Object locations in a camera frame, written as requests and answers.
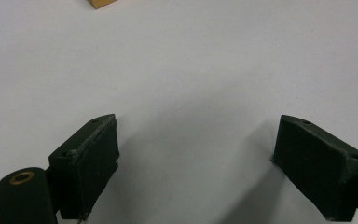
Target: white table surface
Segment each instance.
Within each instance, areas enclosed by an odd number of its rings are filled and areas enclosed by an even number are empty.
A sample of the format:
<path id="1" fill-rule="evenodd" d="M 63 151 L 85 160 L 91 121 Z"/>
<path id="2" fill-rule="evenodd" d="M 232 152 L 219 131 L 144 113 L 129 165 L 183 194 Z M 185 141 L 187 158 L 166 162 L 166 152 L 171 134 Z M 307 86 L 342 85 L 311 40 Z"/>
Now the white table surface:
<path id="1" fill-rule="evenodd" d="M 281 114 L 358 148 L 358 1 L 0 0 L 0 179 L 110 113 L 89 223 L 327 223 L 269 158 Z"/>

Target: wooden block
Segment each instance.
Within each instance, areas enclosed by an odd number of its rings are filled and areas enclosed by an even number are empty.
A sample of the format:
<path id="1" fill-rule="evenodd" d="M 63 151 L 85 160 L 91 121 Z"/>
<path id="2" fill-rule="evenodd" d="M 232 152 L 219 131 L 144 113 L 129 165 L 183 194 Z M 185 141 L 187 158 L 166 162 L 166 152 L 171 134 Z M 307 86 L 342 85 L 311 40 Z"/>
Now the wooden block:
<path id="1" fill-rule="evenodd" d="M 107 6 L 113 2 L 116 2 L 116 0 L 89 0 L 89 3 L 95 8 L 98 9 L 100 7 Z"/>

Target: screw hole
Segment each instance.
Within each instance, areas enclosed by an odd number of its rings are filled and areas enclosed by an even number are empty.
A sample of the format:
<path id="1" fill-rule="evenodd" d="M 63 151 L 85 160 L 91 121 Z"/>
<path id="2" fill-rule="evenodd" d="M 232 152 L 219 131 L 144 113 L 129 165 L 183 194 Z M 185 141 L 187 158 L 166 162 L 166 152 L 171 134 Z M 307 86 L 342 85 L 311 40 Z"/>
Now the screw hole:
<path id="1" fill-rule="evenodd" d="M 63 152 L 62 155 L 64 157 L 72 157 L 76 154 L 76 149 L 71 149 L 69 151 Z"/>
<path id="2" fill-rule="evenodd" d="M 354 159 L 354 160 L 358 160 L 358 155 L 352 154 L 352 155 L 351 155 L 351 158 Z"/>
<path id="3" fill-rule="evenodd" d="M 13 175 L 13 177 L 10 178 L 10 184 L 20 185 L 25 182 L 28 182 L 32 178 L 34 178 L 34 172 L 31 172 L 31 171 L 22 172 L 22 173 Z"/>

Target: white surface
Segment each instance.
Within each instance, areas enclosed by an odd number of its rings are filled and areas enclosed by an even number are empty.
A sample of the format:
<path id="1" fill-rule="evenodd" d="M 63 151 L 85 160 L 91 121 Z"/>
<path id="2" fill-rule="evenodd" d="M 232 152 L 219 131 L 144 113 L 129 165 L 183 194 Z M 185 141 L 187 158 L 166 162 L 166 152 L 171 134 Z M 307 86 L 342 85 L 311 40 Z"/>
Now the white surface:
<path id="1" fill-rule="evenodd" d="M 109 113 L 89 223 L 326 223 L 269 157 L 281 114 L 358 148 L 358 1 L 0 1 L 0 179 Z"/>

